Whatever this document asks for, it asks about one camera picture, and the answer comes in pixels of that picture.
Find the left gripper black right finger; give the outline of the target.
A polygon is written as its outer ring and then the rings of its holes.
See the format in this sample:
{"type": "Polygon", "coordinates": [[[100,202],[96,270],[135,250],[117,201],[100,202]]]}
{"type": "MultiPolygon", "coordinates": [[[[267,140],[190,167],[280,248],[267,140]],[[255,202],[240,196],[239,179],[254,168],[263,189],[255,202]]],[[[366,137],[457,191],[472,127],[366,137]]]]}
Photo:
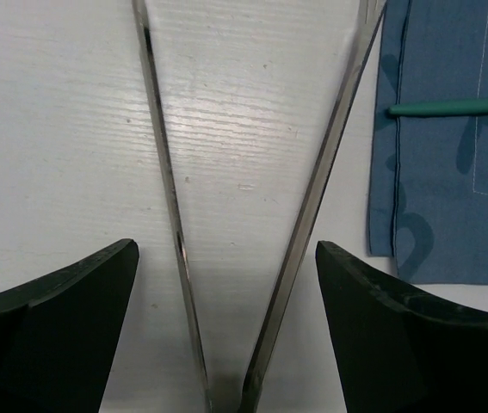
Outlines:
{"type": "Polygon", "coordinates": [[[488,312],[428,293],[338,245],[316,247],[349,412],[488,412],[488,312]]]}

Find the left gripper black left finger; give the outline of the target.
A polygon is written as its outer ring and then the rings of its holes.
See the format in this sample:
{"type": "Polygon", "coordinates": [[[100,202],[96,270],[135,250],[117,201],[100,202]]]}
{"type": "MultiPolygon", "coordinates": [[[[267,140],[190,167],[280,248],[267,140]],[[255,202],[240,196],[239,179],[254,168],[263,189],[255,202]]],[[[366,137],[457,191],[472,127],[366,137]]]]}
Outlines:
{"type": "Polygon", "coordinates": [[[139,263],[121,239],[0,293],[0,412],[97,412],[139,263]]]}

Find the steel kitchen tongs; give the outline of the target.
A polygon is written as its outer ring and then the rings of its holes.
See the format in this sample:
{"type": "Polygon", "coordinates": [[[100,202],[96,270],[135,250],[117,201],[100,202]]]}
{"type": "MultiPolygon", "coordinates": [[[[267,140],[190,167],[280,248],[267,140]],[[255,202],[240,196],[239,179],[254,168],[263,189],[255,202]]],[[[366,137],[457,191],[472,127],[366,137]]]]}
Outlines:
{"type": "MultiPolygon", "coordinates": [[[[293,285],[306,255],[356,92],[387,5],[388,3],[386,1],[362,1],[359,4],[357,27],[348,63],[346,64],[334,108],[331,112],[326,132],[319,147],[303,201],[301,202],[299,213],[287,244],[281,268],[275,280],[262,327],[256,339],[250,363],[244,376],[241,399],[238,406],[241,412],[254,412],[259,404],[263,381],[274,353],[275,344],[288,301],[291,297],[293,285]]],[[[177,269],[188,322],[188,333],[193,351],[195,369],[201,387],[203,410],[212,412],[214,410],[212,387],[210,386],[207,375],[201,332],[195,307],[195,297],[190,278],[188,253],[183,235],[182,218],[177,199],[163,105],[158,85],[158,73],[151,41],[150,19],[144,1],[134,1],[132,8],[139,39],[139,55],[145,90],[164,185],[164,196],[170,217],[177,269]]]]}

